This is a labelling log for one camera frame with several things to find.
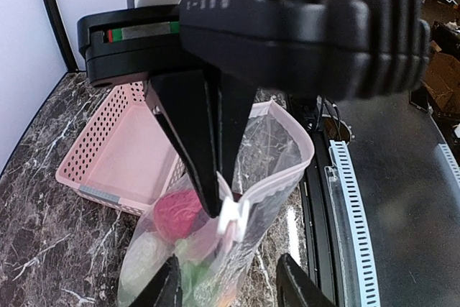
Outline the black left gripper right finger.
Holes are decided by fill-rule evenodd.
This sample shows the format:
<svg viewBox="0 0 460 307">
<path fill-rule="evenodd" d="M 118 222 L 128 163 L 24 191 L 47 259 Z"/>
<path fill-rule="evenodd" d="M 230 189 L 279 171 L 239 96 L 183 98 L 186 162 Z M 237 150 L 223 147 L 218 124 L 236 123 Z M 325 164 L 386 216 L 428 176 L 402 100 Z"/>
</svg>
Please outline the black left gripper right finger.
<svg viewBox="0 0 460 307">
<path fill-rule="evenodd" d="M 288 253 L 277 261 L 276 283 L 279 307 L 334 307 Z"/>
</svg>

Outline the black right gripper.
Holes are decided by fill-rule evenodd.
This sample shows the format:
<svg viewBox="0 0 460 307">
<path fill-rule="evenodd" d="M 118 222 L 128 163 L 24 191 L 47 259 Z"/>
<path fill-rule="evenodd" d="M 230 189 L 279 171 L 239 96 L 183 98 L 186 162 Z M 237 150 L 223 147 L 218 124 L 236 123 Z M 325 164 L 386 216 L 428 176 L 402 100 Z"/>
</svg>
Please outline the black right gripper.
<svg viewBox="0 0 460 307">
<path fill-rule="evenodd" d="M 200 61 L 224 72 L 215 138 L 217 168 L 228 185 L 257 87 L 371 98 L 418 87 L 429 62 L 420 0 L 147 0 L 83 17 L 77 28 L 95 86 Z"/>
</svg>

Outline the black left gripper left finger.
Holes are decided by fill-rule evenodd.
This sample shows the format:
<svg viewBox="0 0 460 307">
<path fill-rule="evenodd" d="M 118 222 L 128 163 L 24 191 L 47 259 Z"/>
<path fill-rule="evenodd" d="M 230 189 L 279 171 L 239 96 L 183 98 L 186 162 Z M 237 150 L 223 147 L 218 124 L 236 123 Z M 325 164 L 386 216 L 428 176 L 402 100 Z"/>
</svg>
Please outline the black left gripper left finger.
<svg viewBox="0 0 460 307">
<path fill-rule="evenodd" d="M 162 265 L 130 307 L 181 307 L 181 271 L 172 255 Z"/>
</svg>

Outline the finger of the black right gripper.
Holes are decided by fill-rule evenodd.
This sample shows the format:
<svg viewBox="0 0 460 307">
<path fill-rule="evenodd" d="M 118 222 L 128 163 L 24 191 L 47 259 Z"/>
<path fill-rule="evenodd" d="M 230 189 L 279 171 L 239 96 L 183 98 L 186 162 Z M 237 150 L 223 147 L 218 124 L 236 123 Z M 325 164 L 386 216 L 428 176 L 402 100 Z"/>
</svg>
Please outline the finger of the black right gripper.
<svg viewBox="0 0 460 307">
<path fill-rule="evenodd" d="M 183 161 L 205 212 L 220 212 L 211 110 L 201 70 L 150 74 L 145 101 Z"/>
</svg>

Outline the white toy cabbage with leaves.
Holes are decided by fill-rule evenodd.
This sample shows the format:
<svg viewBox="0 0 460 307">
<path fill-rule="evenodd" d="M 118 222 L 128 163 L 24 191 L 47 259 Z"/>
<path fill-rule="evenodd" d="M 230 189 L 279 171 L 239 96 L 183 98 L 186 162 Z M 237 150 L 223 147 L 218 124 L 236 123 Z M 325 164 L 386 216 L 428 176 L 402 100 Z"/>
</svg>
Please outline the white toy cabbage with leaves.
<svg viewBox="0 0 460 307">
<path fill-rule="evenodd" d="M 126 252 L 119 277 L 119 306 L 130 305 L 171 254 L 171 245 L 155 233 L 143 233 Z"/>
</svg>

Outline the clear zip top bag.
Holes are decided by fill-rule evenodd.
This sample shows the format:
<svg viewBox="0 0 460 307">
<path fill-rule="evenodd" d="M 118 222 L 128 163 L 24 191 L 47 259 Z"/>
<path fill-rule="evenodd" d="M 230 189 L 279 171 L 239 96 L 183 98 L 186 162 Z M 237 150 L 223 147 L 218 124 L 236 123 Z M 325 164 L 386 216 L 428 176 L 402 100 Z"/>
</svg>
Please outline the clear zip top bag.
<svg viewBox="0 0 460 307">
<path fill-rule="evenodd" d="M 232 303 L 242 287 L 256 249 L 310 165 L 313 154 L 310 136 L 284 108 L 274 101 L 252 106 L 237 155 L 233 182 L 228 185 L 224 178 L 217 179 L 222 208 L 217 216 L 220 240 L 215 258 L 192 295 L 187 300 L 183 295 L 184 306 L 229 306 Z M 187 175 L 162 196 L 182 189 L 194 190 Z M 131 243 L 146 232 L 155 233 L 164 240 L 152 219 L 153 208 L 161 197 L 140 217 Z M 185 239 L 190 239 L 197 230 L 196 221 L 204 214 L 205 219 L 211 218 L 202 207 Z M 176 242 L 167 242 L 171 245 L 170 257 L 175 255 Z"/>
</svg>

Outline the red toy pomegranate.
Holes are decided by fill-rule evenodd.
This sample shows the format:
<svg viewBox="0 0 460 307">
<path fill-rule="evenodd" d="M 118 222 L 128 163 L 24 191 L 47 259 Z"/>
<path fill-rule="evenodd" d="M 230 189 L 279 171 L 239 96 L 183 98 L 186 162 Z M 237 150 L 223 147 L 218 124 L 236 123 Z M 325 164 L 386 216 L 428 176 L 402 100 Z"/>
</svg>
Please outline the red toy pomegranate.
<svg viewBox="0 0 460 307">
<path fill-rule="evenodd" d="M 160 236 L 169 243 L 185 239 L 202 211 L 193 189 L 182 189 L 162 196 L 153 208 L 153 223 Z"/>
</svg>

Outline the dark purple toy vegetable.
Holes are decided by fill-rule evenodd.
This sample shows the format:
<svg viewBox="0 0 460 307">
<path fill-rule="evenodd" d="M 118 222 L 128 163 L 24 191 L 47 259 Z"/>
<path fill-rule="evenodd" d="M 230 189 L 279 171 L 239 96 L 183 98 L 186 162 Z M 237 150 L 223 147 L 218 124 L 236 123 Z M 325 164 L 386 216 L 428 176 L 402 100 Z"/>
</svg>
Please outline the dark purple toy vegetable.
<svg viewBox="0 0 460 307">
<path fill-rule="evenodd" d="M 192 248 L 196 251 L 213 249 L 220 240 L 217 229 L 219 217 L 205 219 L 205 214 L 196 221 L 197 230 L 190 236 Z"/>
</svg>

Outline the white toy radish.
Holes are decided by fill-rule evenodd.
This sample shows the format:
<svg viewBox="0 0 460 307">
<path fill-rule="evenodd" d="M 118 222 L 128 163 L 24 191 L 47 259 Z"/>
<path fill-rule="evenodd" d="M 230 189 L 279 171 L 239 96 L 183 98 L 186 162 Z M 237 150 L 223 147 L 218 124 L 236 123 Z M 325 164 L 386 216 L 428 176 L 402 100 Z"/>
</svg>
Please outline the white toy radish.
<svg viewBox="0 0 460 307">
<path fill-rule="evenodd" d="M 182 289 L 187 300 L 215 258 L 216 245 L 204 240 L 181 239 L 176 242 L 175 255 L 180 263 Z"/>
</svg>

